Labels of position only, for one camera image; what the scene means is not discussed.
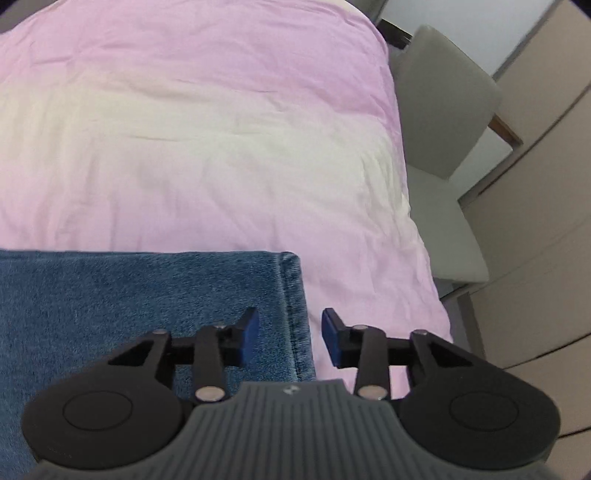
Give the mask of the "pink bed sheet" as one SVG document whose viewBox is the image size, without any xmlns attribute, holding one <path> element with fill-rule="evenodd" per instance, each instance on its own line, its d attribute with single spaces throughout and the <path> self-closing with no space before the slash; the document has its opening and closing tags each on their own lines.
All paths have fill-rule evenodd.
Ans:
<svg viewBox="0 0 591 480">
<path fill-rule="evenodd" d="M 290 251 L 322 310 L 450 337 L 388 47 L 345 1 L 58 1 L 1 36 L 1 244 Z"/>
</svg>

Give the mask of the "blue denim jeans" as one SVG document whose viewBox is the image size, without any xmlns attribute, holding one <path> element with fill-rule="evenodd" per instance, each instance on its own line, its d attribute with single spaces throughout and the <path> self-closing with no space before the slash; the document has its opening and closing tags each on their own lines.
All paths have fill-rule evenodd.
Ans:
<svg viewBox="0 0 591 480">
<path fill-rule="evenodd" d="M 32 396 L 140 335 L 188 337 L 259 311 L 256 355 L 228 372 L 245 381 L 315 378 L 301 263 L 290 252 L 1 254 L 1 475 L 33 457 L 21 433 Z"/>
</svg>

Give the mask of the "beige wardrobe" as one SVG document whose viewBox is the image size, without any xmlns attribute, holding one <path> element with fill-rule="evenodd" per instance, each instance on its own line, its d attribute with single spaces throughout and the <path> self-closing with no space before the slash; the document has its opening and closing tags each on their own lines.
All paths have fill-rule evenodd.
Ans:
<svg viewBox="0 0 591 480">
<path fill-rule="evenodd" d="M 590 466 L 590 21 L 563 1 L 500 76 L 523 139 L 466 206 L 490 270 L 471 297 L 489 361 L 546 391 L 562 416 L 551 464 Z"/>
</svg>

